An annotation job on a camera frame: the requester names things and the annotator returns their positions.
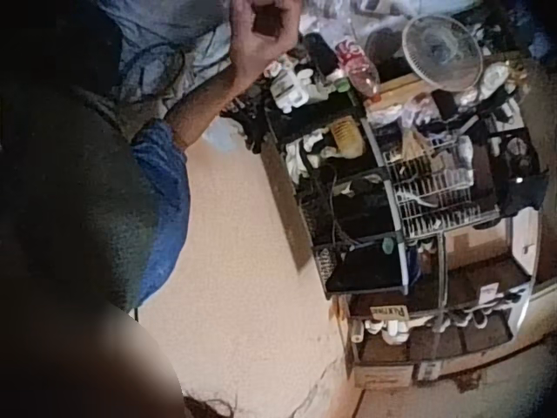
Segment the hair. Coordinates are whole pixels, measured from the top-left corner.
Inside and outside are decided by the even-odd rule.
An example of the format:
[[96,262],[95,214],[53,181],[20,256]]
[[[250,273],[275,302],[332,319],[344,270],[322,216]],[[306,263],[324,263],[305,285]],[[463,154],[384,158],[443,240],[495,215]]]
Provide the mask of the hair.
[[[218,413],[214,406],[219,406],[228,410],[227,415]],[[184,406],[190,411],[193,418],[234,418],[232,406],[224,401],[197,401],[190,396],[184,396]]]

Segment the hand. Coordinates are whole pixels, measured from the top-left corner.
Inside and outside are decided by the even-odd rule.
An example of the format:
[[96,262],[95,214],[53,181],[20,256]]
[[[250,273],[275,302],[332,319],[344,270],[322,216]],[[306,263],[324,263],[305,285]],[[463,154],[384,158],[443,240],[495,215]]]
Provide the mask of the hand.
[[[253,25],[257,12],[253,6],[272,5],[263,10],[278,13],[279,27],[275,36],[255,31]],[[274,59],[280,57],[298,41],[301,0],[232,0],[232,41],[230,57],[235,82],[243,91],[247,89]]]

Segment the blue sleeve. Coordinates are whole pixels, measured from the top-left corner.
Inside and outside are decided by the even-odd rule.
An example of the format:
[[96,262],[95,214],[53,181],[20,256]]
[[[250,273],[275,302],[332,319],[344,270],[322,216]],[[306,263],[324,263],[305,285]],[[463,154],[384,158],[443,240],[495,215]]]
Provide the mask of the blue sleeve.
[[172,129],[153,120],[133,139],[133,155],[150,181],[158,205],[158,229],[142,280],[140,302],[171,275],[188,230],[190,187],[185,155],[172,141]]

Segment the man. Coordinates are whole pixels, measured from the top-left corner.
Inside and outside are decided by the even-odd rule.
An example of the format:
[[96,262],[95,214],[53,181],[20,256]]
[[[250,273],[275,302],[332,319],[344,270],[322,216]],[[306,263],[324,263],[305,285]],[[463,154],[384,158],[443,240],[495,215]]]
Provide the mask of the man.
[[131,146],[73,91],[3,86],[8,201],[31,276],[126,312],[166,282],[189,221],[184,151],[298,39],[301,0],[263,0],[274,5],[263,13],[276,14],[267,22],[280,22],[275,36],[254,30],[254,2],[232,0],[232,64],[147,124]]

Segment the white fan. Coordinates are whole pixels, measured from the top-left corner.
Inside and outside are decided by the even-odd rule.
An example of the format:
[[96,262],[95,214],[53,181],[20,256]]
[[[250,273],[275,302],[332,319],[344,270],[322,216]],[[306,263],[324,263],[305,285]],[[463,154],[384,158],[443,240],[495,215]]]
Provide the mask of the white fan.
[[415,17],[402,32],[402,48],[414,72],[441,90],[464,91],[480,79],[480,47],[450,17]]

